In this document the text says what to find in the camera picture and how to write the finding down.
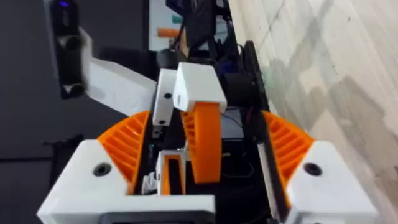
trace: dark background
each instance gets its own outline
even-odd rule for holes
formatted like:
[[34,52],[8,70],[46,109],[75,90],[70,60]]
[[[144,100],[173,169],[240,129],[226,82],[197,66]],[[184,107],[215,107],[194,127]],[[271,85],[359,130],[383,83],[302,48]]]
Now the dark background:
[[[147,0],[77,0],[101,46],[147,49]],[[42,143],[96,138],[124,115],[87,97],[62,101],[53,79],[42,0],[0,1],[0,223],[40,223],[51,157]]]

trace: white bracket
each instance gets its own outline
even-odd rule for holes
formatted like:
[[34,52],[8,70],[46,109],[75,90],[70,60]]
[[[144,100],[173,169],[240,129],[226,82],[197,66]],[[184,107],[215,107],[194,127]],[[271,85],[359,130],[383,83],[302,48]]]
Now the white bracket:
[[173,114],[172,94],[174,91],[177,71],[161,69],[155,99],[155,108],[152,122],[154,126],[169,126]]

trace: screw hole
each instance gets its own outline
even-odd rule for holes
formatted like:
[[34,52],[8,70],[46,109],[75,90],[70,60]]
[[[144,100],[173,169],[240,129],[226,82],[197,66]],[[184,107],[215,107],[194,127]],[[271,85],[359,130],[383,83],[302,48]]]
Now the screw hole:
[[310,175],[313,176],[320,176],[322,175],[322,169],[321,167],[319,167],[318,165],[312,163],[312,162],[308,162],[306,164],[304,164],[304,170],[309,173]]
[[94,176],[96,177],[103,177],[109,172],[111,172],[112,166],[108,163],[100,163],[98,164],[93,171]]
[[164,98],[166,98],[166,99],[170,99],[171,97],[172,97],[171,93],[166,93],[164,95]]

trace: wire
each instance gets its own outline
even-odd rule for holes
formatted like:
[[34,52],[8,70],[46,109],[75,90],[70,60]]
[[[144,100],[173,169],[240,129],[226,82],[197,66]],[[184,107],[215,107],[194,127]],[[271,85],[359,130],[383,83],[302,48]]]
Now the wire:
[[241,124],[239,124],[239,122],[237,122],[235,119],[233,119],[232,117],[230,117],[230,116],[226,116],[225,114],[221,114],[222,116],[224,116],[225,118],[228,118],[228,119],[230,119],[230,120],[232,120],[232,121],[234,121],[237,125],[239,125],[239,127],[241,127],[241,128],[243,128],[242,127],[242,125]]
[[251,177],[252,175],[253,175],[253,173],[254,173],[254,167],[253,167],[253,165],[245,158],[245,156],[246,156],[246,153],[244,153],[243,155],[242,155],[242,158],[247,162],[247,164],[249,164],[249,166],[250,166],[250,172],[249,172],[249,174],[246,174],[246,175],[228,175],[228,174],[221,174],[223,177],[227,177],[227,178],[249,178],[249,177]]
[[180,31],[178,32],[178,36],[177,38],[175,38],[173,44],[171,45],[171,49],[175,50],[175,47],[177,46],[177,44],[179,44],[180,40],[181,40],[181,36],[182,36],[182,32],[185,28],[185,23],[186,23],[186,19],[185,16],[182,17],[182,22],[181,22],[181,26],[180,26]]
[[241,49],[241,55],[239,56],[240,63],[238,63],[239,71],[243,73],[245,76],[248,76],[249,78],[253,79],[253,76],[248,71],[246,71],[246,68],[244,66],[244,47],[241,44],[238,44],[238,47]]

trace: black hole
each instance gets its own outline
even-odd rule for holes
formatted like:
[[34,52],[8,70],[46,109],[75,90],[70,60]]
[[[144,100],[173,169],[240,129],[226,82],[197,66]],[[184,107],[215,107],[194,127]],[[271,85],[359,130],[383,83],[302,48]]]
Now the black hole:
[[171,97],[172,97],[171,93],[166,93],[164,95],[164,98],[166,98],[166,99],[170,99]]
[[78,50],[81,47],[81,40],[77,36],[71,36],[65,42],[65,48],[70,51]]
[[322,175],[322,169],[318,165],[308,162],[304,164],[304,170],[309,173],[310,175],[320,176]]
[[111,172],[112,166],[108,163],[100,163],[98,164],[93,171],[94,176],[102,177]]

